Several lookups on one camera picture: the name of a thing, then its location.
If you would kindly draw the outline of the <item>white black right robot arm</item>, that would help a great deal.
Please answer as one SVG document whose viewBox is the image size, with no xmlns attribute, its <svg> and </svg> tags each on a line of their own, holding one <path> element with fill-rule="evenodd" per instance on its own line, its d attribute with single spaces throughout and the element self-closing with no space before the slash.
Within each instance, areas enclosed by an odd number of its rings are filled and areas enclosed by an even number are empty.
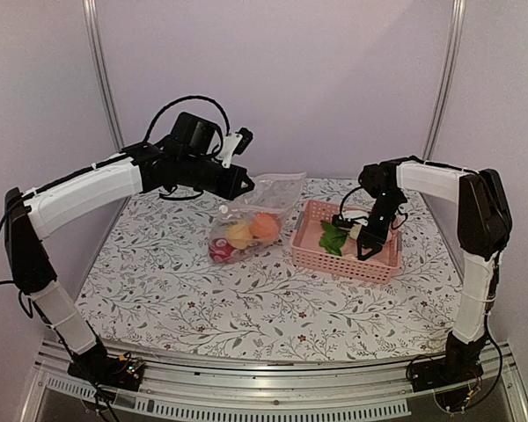
<svg viewBox="0 0 528 422">
<path fill-rule="evenodd" d="M 356 240 L 361 261 L 382 251 L 399 208 L 406 201 L 406 190 L 456 205 L 457 238 L 464 257 L 458 316 L 448 334 L 443 358 L 413 360 L 407 377 L 414 391 L 424 391 L 481 376 L 480 352 L 491 339 L 488 315 L 495 303 L 502 252 L 512 230 L 499 173 L 493 169 L 471 171 L 411 156 L 369 164 L 358 182 L 375 201 Z"/>
</svg>

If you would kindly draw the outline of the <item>orange crinkled fruit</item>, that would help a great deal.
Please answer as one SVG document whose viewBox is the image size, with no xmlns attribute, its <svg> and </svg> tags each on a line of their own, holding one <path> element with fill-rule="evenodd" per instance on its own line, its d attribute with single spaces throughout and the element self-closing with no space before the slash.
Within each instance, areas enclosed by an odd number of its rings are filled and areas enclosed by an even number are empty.
<svg viewBox="0 0 528 422">
<path fill-rule="evenodd" d="M 262 242 L 271 243 L 278 238 L 281 231 L 281 224 L 270 214 L 257 214 L 249 225 L 253 237 Z"/>
</svg>

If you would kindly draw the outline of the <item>clear zip top bag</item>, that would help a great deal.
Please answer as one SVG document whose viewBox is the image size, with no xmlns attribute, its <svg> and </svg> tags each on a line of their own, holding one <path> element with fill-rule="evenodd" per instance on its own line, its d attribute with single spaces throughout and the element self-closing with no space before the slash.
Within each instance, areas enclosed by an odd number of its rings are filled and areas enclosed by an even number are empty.
<svg viewBox="0 0 528 422">
<path fill-rule="evenodd" d="M 210 259 L 217 264 L 237 263 L 277 241 L 305 179 L 304 172 L 261 174 L 254 178 L 251 192 L 220 205 L 209 233 Z"/>
</svg>

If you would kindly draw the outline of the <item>yellow fruit with leaf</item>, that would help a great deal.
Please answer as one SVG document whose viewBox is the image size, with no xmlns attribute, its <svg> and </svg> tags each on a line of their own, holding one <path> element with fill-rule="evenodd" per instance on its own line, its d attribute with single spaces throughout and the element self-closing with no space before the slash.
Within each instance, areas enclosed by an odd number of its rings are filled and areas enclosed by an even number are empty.
<svg viewBox="0 0 528 422">
<path fill-rule="evenodd" d="M 244 250 L 250 246 L 253 235 L 246 222 L 235 222 L 225 231 L 225 240 L 235 249 Z"/>
</svg>

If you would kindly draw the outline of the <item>green leafy vegetable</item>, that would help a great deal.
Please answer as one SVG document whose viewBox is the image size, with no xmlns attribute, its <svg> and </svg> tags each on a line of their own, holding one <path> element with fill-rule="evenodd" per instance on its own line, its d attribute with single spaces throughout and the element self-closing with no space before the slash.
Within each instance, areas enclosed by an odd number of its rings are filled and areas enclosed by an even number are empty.
<svg viewBox="0 0 528 422">
<path fill-rule="evenodd" d="M 322 221 L 320 225 L 323 229 L 323 234 L 319 240 L 319 246 L 328 254 L 340 257 L 348 232 L 345 229 L 335 227 L 330 222 Z"/>
</svg>

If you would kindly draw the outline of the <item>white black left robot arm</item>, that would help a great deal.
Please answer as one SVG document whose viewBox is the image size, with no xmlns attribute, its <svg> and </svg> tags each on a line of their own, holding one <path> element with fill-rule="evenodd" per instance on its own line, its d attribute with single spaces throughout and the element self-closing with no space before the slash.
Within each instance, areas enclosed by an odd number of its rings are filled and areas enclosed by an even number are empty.
<svg viewBox="0 0 528 422">
<path fill-rule="evenodd" d="M 28 316 L 38 315 L 70 357 L 69 375 L 104 387 L 138 391 L 144 363 L 124 353 L 110 354 L 99 334 L 77 309 L 58 279 L 53 237 L 96 210 L 139 194 L 178 187 L 194 196 L 211 193 L 233 200 L 254 187 L 246 168 L 232 162 L 244 153 L 253 132 L 221 129 L 213 122 L 183 112 L 159 142 L 143 140 L 95 164 L 25 192 L 12 188 L 4 198 L 0 240 L 11 270 L 10 283 Z"/>
</svg>

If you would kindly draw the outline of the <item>white oblong vegetable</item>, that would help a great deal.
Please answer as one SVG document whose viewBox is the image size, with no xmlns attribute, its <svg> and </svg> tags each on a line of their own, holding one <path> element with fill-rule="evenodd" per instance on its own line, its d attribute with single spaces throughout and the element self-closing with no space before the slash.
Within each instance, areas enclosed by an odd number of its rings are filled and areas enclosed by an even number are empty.
<svg viewBox="0 0 528 422">
<path fill-rule="evenodd" d="M 359 237 L 359 234 L 363 228 L 363 225 L 360 223 L 355 224 L 349 231 L 348 237 L 352 240 L 356 240 Z"/>
</svg>

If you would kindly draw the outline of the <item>red crinkled fruit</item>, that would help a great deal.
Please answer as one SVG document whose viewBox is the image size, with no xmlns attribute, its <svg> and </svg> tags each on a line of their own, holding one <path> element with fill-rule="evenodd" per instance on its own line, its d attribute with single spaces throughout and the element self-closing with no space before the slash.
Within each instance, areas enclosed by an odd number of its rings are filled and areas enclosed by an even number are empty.
<svg viewBox="0 0 528 422">
<path fill-rule="evenodd" d="M 224 238 L 213 239 L 209 242 L 209 257 L 218 264 L 229 263 L 235 257 L 236 250 Z"/>
</svg>

